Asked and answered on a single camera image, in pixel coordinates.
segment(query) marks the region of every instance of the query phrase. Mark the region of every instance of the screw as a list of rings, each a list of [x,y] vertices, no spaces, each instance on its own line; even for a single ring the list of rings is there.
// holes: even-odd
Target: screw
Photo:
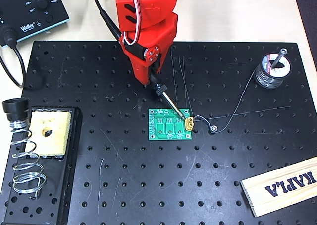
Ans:
[[[211,132],[215,133],[218,131],[218,127],[216,125],[211,126]]]

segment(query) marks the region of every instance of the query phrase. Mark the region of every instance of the gold connector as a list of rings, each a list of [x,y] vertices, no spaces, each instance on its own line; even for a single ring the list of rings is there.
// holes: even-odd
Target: gold connector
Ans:
[[[193,117],[188,117],[185,119],[185,129],[186,131],[193,131],[194,128],[194,118]]]

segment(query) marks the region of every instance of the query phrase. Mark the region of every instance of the wooden plank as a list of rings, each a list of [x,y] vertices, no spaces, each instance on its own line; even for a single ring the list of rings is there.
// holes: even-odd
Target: wooden plank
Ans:
[[[241,181],[255,217],[317,196],[317,157]]]

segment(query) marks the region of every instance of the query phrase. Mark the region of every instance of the black optical breadboard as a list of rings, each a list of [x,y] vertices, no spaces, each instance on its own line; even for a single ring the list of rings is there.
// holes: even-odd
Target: black optical breadboard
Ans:
[[[276,90],[253,79],[223,133],[196,122],[193,140],[149,141],[148,109],[167,106],[134,78],[117,42],[35,42],[23,96],[83,113],[68,224],[317,223],[316,198],[254,218],[239,184],[316,156],[317,117],[296,44],[175,43],[159,76],[180,108],[222,129],[262,57],[282,47],[290,77]],[[31,213],[43,222],[35,211],[20,216]]]

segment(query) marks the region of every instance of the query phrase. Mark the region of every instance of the yellow sponge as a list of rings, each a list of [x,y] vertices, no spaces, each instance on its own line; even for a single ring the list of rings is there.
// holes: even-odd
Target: yellow sponge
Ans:
[[[30,141],[36,143],[34,153],[39,156],[65,155],[71,114],[67,111],[32,112]],[[34,144],[27,143],[25,151],[31,151]]]

